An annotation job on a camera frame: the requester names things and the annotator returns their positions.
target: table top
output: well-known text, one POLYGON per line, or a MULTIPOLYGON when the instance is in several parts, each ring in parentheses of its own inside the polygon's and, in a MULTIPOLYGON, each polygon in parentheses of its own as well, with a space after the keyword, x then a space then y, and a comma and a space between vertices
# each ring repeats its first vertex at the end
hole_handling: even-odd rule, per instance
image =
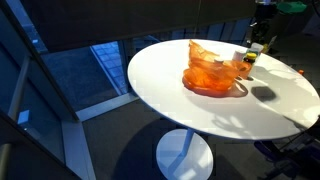
MULTIPOLYGON (((217 41, 194 42, 231 59, 246 48, 217 41)), ((208 134, 247 140, 295 135, 310 128, 320 114, 314 87, 284 63, 261 54, 250 76, 236 80, 225 97, 195 94, 184 87, 189 40, 166 41, 138 52, 128 67, 133 90, 149 106, 170 120, 208 134)))

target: table pedestal base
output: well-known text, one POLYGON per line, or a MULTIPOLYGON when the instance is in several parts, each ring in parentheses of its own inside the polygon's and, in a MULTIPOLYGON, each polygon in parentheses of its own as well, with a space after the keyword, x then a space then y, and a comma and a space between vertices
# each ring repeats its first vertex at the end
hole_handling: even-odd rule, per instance
POLYGON ((212 172, 213 156, 210 147, 198 134, 190 131, 170 131, 157 146, 158 166, 169 180, 208 179, 212 172))

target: green object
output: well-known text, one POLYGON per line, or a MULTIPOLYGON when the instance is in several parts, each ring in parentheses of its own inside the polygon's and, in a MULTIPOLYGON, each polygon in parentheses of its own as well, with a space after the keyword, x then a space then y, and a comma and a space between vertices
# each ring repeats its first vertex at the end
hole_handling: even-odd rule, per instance
POLYGON ((300 13, 307 8, 307 5, 300 1, 297 2, 281 2, 277 4, 277 9, 286 14, 300 13))

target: orange translucent object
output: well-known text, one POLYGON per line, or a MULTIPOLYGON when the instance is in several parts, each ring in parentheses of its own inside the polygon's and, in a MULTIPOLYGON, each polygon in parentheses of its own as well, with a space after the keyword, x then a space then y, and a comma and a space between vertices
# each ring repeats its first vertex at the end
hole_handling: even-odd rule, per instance
POLYGON ((182 82, 186 88, 206 96, 221 96, 228 92, 240 70, 246 64, 240 61, 214 61, 218 54, 203 49, 194 41, 189 41, 189 68, 184 70, 182 82))

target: white round table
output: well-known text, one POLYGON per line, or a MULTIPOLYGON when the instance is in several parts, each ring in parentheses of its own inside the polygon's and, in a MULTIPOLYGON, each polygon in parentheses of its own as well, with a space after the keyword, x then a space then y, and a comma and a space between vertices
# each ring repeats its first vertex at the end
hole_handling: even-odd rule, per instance
MULTIPOLYGON (((203 48, 231 59, 246 48, 194 40, 203 48)), ((128 68, 133 90, 149 106, 187 130, 167 133, 157 147, 157 162, 168 179, 207 179, 213 167, 209 146, 194 131, 245 140, 273 140, 310 128, 320 114, 319 96, 299 73, 261 54, 252 80, 237 80, 221 98, 195 94, 182 83, 188 68, 189 40, 149 46, 128 68)))

